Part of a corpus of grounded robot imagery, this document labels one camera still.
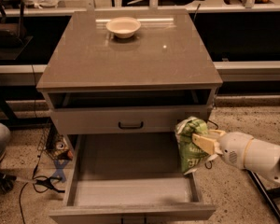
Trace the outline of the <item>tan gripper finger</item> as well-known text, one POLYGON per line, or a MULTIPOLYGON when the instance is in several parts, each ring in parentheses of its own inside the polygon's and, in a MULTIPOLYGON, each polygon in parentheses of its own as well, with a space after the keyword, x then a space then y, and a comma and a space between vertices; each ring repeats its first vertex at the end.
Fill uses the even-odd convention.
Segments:
POLYGON ((210 135, 214 135, 215 137, 221 137, 226 134, 225 131, 222 130, 209 130, 210 135))
POLYGON ((193 143, 209 155, 216 154, 217 138, 214 135, 192 135, 193 143))

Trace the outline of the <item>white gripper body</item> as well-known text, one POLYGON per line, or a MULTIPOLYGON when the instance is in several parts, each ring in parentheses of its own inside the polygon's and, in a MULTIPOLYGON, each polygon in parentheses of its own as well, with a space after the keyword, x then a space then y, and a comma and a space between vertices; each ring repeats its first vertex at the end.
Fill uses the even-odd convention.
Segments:
POLYGON ((246 133, 226 133, 218 139, 222 151, 221 158, 227 164, 238 169, 245 168, 245 150, 253 140, 253 136, 246 133))

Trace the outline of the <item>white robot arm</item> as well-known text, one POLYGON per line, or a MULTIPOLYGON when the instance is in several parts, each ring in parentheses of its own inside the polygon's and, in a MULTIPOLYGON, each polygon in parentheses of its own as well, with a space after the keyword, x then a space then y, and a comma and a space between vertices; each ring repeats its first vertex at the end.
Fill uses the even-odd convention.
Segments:
POLYGON ((280 146, 250 134, 210 130, 192 135, 193 143, 211 158, 220 157, 240 170, 254 172, 280 187, 280 146))

